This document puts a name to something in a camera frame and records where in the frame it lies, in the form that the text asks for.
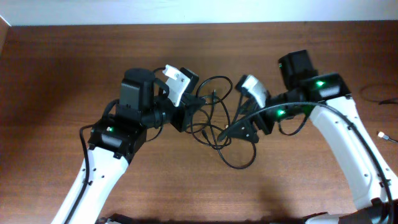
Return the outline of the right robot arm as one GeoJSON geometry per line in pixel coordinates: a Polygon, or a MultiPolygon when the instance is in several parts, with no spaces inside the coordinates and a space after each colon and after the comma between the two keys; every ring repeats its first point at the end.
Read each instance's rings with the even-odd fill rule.
{"type": "Polygon", "coordinates": [[[320,75],[308,52],[291,52],[278,60],[285,93],[270,96],[253,75],[244,75],[236,89],[254,100],[243,105],[243,117],[218,140],[258,142],[257,131],[270,134],[274,125],[304,114],[330,146],[353,196],[356,212],[315,213],[283,218],[281,223],[397,223],[397,176],[364,127],[351,92],[338,73],[320,75]]]}

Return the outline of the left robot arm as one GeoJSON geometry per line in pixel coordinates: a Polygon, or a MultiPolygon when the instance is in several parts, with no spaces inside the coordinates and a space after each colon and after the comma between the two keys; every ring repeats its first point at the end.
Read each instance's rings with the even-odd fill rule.
{"type": "Polygon", "coordinates": [[[120,97],[111,101],[95,123],[79,131],[84,160],[53,223],[94,223],[106,199],[125,173],[150,128],[170,123],[178,132],[187,130],[205,100],[193,95],[199,77],[187,68],[166,65],[155,70],[131,68],[124,74],[120,97]],[[84,139],[85,129],[89,140],[84,139]]]}

